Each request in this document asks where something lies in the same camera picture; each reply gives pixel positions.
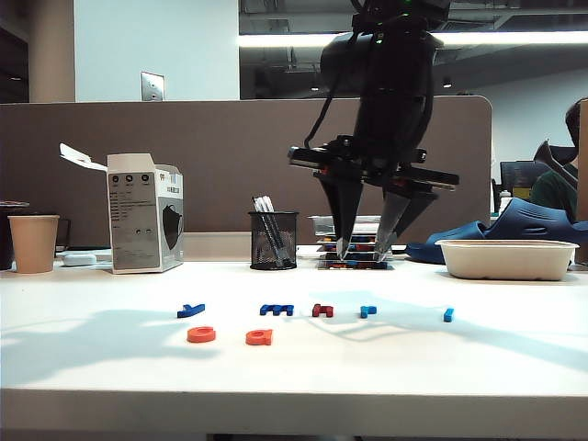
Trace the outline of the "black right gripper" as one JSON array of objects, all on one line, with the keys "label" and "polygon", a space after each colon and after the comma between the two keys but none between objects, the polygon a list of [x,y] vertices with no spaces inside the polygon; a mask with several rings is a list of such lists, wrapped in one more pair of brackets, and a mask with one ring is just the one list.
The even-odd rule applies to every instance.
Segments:
[{"label": "black right gripper", "polygon": [[363,184],[384,188],[384,207],[374,257],[382,261],[399,236],[435,201],[430,186],[401,187],[404,181],[453,189],[455,174],[418,168],[426,151],[419,144],[432,116],[433,95],[364,96],[352,135],[339,135],[321,147],[292,147],[289,163],[320,176],[334,221],[339,259],[348,253]]}]

